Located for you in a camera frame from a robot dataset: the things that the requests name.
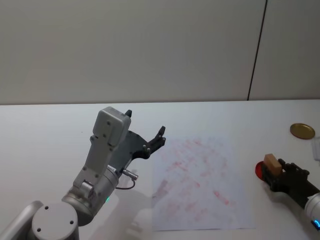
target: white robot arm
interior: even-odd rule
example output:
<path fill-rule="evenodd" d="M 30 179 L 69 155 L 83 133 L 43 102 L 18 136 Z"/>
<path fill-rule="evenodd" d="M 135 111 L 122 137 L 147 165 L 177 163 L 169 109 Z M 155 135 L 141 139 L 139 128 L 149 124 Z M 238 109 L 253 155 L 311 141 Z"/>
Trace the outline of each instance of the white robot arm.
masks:
<path fill-rule="evenodd" d="M 320 190 L 308 181 L 309 171 L 294 163 L 286 163 L 279 158 L 281 174 L 275 176 L 264 163 L 261 166 L 262 180 L 273 192 L 289 195 L 310 219 L 311 224 L 320 230 Z"/>
<path fill-rule="evenodd" d="M 78 228 L 89 224 L 111 193 L 122 174 L 132 180 L 138 176 L 127 170 L 133 159 L 148 159 L 165 145 L 165 127 L 147 142 L 129 131 L 132 112 L 125 114 L 112 107 L 98 113 L 91 147 L 85 164 L 62 198 L 62 202 L 28 205 L 0 234 L 0 240 L 78 240 Z"/>

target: wooden block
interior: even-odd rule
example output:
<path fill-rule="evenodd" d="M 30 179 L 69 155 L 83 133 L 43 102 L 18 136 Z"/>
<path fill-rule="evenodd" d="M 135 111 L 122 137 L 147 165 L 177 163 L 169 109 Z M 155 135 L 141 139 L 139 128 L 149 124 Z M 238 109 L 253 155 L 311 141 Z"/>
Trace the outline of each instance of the wooden block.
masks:
<path fill-rule="evenodd" d="M 279 176 L 282 173 L 281 164 L 273 154 L 266 154 L 264 156 L 263 163 L 266 165 L 272 175 Z"/>

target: gold lid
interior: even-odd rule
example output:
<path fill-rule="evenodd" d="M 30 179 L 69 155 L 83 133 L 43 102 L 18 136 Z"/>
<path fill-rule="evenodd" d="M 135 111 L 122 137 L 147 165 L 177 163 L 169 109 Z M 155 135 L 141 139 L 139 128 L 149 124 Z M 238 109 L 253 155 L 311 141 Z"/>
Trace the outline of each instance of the gold lid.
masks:
<path fill-rule="evenodd" d="M 311 127 L 304 123 L 294 123 L 290 126 L 290 133 L 292 133 L 293 136 L 299 138 L 299 139 L 312 139 L 316 132 Z"/>

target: red cap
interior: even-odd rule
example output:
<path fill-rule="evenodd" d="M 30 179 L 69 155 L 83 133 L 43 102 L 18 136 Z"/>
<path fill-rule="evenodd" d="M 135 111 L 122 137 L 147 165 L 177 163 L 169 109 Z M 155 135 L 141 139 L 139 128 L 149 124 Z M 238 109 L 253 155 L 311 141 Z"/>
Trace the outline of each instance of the red cap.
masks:
<path fill-rule="evenodd" d="M 255 166 L 255 175 L 260 178 L 262 181 L 264 180 L 262 177 L 262 164 L 264 164 L 263 161 L 260 161 Z"/>

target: white table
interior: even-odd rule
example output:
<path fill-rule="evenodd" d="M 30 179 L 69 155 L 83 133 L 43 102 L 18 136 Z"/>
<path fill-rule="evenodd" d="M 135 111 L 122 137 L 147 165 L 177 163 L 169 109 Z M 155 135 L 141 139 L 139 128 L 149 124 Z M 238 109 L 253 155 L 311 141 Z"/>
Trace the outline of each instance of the white table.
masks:
<path fill-rule="evenodd" d="M 97 113 L 107 106 L 131 109 L 130 129 L 147 140 L 164 125 L 167 138 L 223 135 L 234 148 L 256 228 L 162 231 L 153 239 L 319 237 L 290 208 L 271 201 L 254 169 L 273 153 L 309 170 L 310 182 L 320 187 L 310 141 L 289 132 L 292 123 L 302 122 L 320 133 L 320 100 L 0 106 L 0 231 L 30 202 L 60 201 L 85 162 Z M 136 187 L 112 194 L 94 220 L 80 228 L 81 240 L 151 238 L 152 161 L 136 159 L 129 169 L 138 171 Z"/>

